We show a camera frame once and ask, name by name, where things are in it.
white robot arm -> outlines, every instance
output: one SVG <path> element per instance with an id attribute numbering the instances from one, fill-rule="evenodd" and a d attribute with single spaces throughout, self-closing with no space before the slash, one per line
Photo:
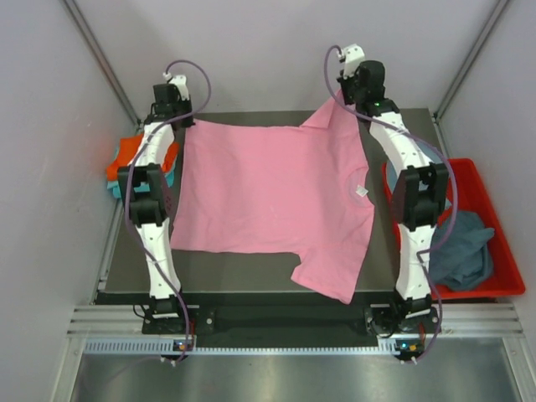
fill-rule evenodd
<path id="1" fill-rule="evenodd" d="M 415 141 L 402 134 L 407 129 L 399 109 L 384 97 L 384 66 L 378 61 L 365 61 L 363 50 L 356 44 L 342 49 L 339 61 L 344 65 L 338 78 L 344 103 L 355 104 L 357 112 L 374 119 L 365 124 L 399 177 L 391 203 L 401 238 L 395 286 L 397 314 L 400 320 L 427 315 L 431 309 L 430 286 L 418 254 L 430 249 L 437 219 L 445 208 L 448 172 L 445 165 L 433 163 Z M 421 182 L 427 185 L 425 190 L 420 189 Z M 423 260 L 428 270 L 429 255 L 425 254 Z"/>
<path id="2" fill-rule="evenodd" d="M 144 134 L 138 148 L 132 188 L 140 183 L 149 186 L 147 192 L 131 191 L 130 216 L 144 248 L 155 258 L 160 270 L 177 290 L 181 283 L 173 266 L 171 247 L 169 245 L 170 214 L 173 202 L 169 188 L 162 172 L 162 165 L 168 148 L 175 141 L 174 128 L 171 124 L 162 126 L 164 121 L 192 110 L 186 77 L 184 75 L 164 74 L 166 84 L 154 85 L 155 103 L 151 113 L 144 121 Z M 191 126 L 192 118 L 181 121 L 181 126 Z M 118 171 L 118 181 L 123 204 L 126 202 L 126 189 L 129 167 Z M 151 280 L 150 312 L 153 318 L 180 317 L 180 306 L 176 293 L 158 271 L 155 261 L 146 255 L 147 267 Z"/>

clothing label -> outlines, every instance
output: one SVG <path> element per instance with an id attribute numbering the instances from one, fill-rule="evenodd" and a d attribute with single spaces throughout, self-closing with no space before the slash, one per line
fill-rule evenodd
<path id="1" fill-rule="evenodd" d="M 358 186 L 358 189 L 355 190 L 355 193 L 356 193 L 359 197 L 364 197 L 365 195 L 367 195 L 367 194 L 369 193 L 369 191 L 368 191 L 365 187 Z"/>

metal floor plate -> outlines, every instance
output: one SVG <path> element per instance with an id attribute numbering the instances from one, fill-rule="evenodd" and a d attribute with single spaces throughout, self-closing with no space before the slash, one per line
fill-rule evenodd
<path id="1" fill-rule="evenodd" d="M 426 109 L 402 110 L 405 125 L 415 135 L 439 146 L 436 131 Z M 311 112 L 220 113 L 203 119 L 240 126 L 298 126 Z M 369 172 L 367 189 L 376 206 L 374 227 L 368 253 L 359 275 L 357 290 L 392 290 L 398 275 L 399 257 L 394 241 L 392 222 L 385 200 L 381 165 L 386 156 L 380 145 L 362 128 L 362 143 L 367 154 Z M 178 194 L 180 168 L 175 175 L 173 192 Z M 282 254 L 211 254 L 173 250 L 173 261 L 183 289 L 188 291 L 305 291 L 291 281 L 297 255 Z M 117 237 L 116 248 L 107 278 L 106 292 L 146 292 L 149 276 L 145 258 L 125 231 L 124 224 Z"/>
<path id="2" fill-rule="evenodd" d="M 390 356 L 192 356 L 176 368 L 139 359 L 85 355 L 72 401 L 521 400 L 501 339 L 441 339 L 417 366 Z"/>

pink t-shirt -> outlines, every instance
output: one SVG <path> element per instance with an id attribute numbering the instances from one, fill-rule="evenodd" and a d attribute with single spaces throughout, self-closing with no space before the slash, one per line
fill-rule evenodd
<path id="1" fill-rule="evenodd" d="M 333 99 L 299 127 L 196 121 L 171 246 L 293 252 L 294 282 L 349 303 L 374 219 L 356 193 L 368 170 L 357 120 Z"/>

white wall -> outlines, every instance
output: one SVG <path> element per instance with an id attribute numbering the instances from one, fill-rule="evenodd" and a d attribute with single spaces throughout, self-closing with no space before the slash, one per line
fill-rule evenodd
<path id="1" fill-rule="evenodd" d="M 457 157 L 472 158 L 525 280 L 515 300 L 536 356 L 536 2 L 515 0 L 471 71 L 443 127 Z"/>
<path id="2" fill-rule="evenodd" d="M 44 400 L 95 284 L 114 202 L 104 169 L 131 132 L 59 1 L 0 17 L 0 400 Z"/>
<path id="3" fill-rule="evenodd" d="M 388 95 L 434 110 L 495 0 L 79 0 L 140 116 L 172 59 L 201 64 L 208 111 L 313 110 L 329 45 L 358 43 L 388 71 Z M 331 65 L 338 72 L 337 61 Z M 188 78 L 194 104 L 205 94 Z"/>

